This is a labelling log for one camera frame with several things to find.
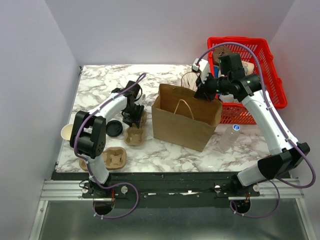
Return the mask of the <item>black coffee cup lid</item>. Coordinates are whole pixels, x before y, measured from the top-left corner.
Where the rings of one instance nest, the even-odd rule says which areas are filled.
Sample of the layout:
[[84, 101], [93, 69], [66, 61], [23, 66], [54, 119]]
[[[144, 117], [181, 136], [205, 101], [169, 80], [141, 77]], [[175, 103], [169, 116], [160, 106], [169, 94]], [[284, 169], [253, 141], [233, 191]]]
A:
[[116, 138], [122, 134], [123, 125], [118, 120], [111, 120], [106, 124], [105, 132], [109, 137]]

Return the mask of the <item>brown paper bag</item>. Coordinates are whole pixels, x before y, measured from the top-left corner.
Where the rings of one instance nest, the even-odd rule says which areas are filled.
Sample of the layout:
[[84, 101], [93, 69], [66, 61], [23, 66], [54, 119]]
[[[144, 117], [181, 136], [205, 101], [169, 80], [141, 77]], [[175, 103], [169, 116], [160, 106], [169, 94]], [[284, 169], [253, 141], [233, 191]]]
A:
[[153, 137], [202, 152], [221, 121], [222, 104], [194, 98], [195, 91], [161, 83], [151, 107]]

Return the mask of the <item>green paper coffee cup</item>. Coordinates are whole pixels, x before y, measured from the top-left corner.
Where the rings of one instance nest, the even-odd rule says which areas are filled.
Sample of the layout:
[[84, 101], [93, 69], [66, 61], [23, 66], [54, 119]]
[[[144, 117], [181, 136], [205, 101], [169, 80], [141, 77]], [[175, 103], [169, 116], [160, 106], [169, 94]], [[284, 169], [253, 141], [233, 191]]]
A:
[[60, 131], [60, 136], [62, 137], [62, 139], [66, 141], [70, 141], [72, 130], [73, 130], [72, 123], [65, 125]]

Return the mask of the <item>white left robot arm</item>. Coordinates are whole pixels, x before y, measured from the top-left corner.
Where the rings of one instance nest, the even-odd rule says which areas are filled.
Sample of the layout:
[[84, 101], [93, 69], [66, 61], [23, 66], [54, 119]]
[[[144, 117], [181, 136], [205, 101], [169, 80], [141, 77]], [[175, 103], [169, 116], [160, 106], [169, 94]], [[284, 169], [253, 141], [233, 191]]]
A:
[[74, 154], [84, 160], [89, 180], [95, 183], [93, 191], [101, 198], [107, 197], [111, 191], [111, 185], [107, 182], [109, 171], [102, 157], [107, 122], [121, 113], [125, 124], [140, 126], [144, 106], [136, 101], [143, 76], [136, 81], [129, 81], [124, 89], [115, 88], [103, 103], [90, 111], [80, 110], [74, 117], [69, 144]]

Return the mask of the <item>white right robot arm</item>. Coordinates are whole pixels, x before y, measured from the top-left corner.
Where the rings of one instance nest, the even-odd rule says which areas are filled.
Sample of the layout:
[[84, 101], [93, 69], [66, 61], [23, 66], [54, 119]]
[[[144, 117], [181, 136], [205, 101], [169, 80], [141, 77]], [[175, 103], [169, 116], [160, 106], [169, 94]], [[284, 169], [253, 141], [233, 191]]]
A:
[[248, 186], [278, 178], [296, 168], [306, 159], [310, 147], [305, 142], [301, 143], [286, 127], [268, 92], [262, 87], [260, 76], [245, 73], [239, 53], [219, 57], [219, 67], [221, 76], [215, 78], [208, 61], [200, 58], [194, 61], [191, 69], [198, 74], [195, 98], [211, 101], [216, 94], [233, 95], [253, 117], [270, 152], [270, 156], [234, 176], [230, 191], [241, 196], [247, 192]]

